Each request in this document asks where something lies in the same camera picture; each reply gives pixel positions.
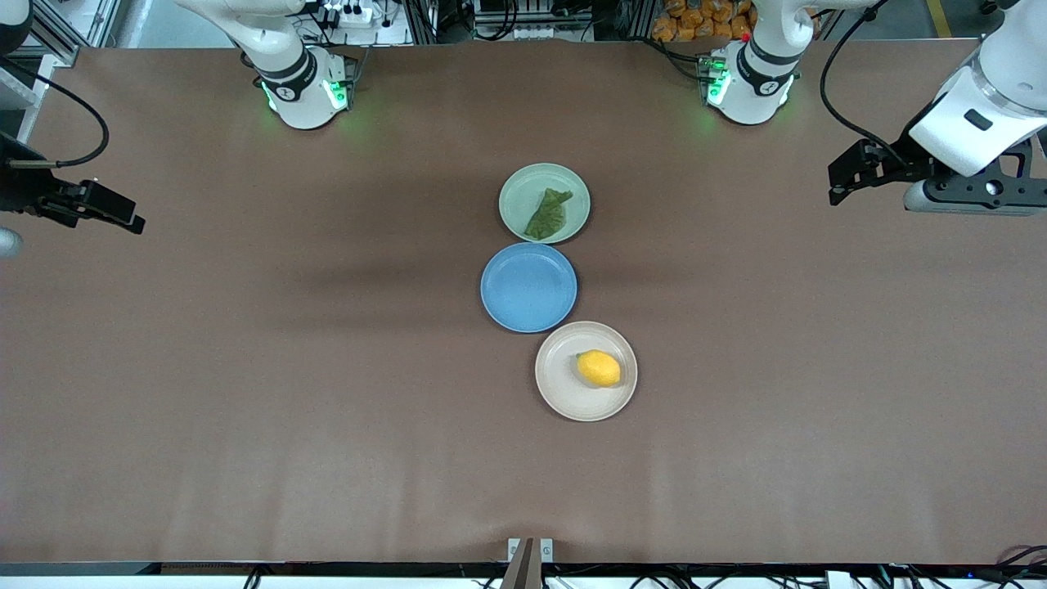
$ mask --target yellow tape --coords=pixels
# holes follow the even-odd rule
[[[931,13],[931,20],[934,21],[934,30],[939,39],[949,39],[953,31],[949,29],[949,21],[945,20],[945,10],[941,7],[941,0],[927,0],[927,9]]]

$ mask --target brown tabletop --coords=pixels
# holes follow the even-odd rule
[[[970,42],[854,43],[830,92],[886,137]],[[267,111],[233,51],[85,51],[97,176],[135,236],[7,214],[0,559],[992,562],[1047,529],[1047,224],[830,207],[818,99],[744,128],[643,46],[376,50],[356,109]],[[97,131],[50,92],[32,143]],[[637,352],[631,404],[559,417],[543,336],[477,279],[516,168],[593,195],[569,321]]]

